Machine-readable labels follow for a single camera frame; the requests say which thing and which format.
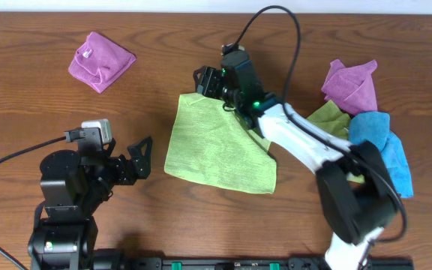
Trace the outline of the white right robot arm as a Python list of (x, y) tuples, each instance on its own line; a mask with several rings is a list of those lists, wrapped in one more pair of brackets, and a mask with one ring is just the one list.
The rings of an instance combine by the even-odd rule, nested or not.
[(194, 92), (182, 94), (165, 172), (189, 182), (270, 194), (276, 185), (271, 144), (287, 150), (316, 178), (333, 232), (324, 260), (330, 269), (366, 269), (371, 248), (401, 202), (377, 147), (352, 143), (301, 117), (285, 94), (264, 89), (249, 55), (225, 47), (220, 67), (193, 72)]

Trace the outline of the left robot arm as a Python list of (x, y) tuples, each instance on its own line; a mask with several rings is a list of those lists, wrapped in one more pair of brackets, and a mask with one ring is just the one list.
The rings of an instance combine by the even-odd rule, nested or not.
[(34, 213), (28, 242), (32, 269), (93, 269), (98, 227), (96, 209), (116, 185), (134, 185), (151, 172), (150, 136), (129, 145), (129, 155), (112, 155), (99, 127), (68, 130), (64, 139), (78, 149), (55, 151), (40, 163), (44, 201)]

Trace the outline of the light green cloth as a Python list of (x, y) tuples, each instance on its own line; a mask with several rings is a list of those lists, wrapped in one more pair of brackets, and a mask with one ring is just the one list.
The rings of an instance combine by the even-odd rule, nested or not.
[(164, 172), (201, 185), (249, 194), (272, 194), (277, 162), (271, 143), (245, 130), (223, 102), (182, 94), (172, 128)]

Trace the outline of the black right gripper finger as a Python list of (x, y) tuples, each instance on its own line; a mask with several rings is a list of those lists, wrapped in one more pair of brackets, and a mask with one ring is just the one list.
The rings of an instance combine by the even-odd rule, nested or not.
[(207, 98), (221, 99), (224, 88), (223, 71), (202, 66), (193, 72), (195, 92)]
[(153, 140), (150, 136), (139, 143), (129, 145), (129, 171), (135, 179), (147, 179), (151, 173), (151, 153)]

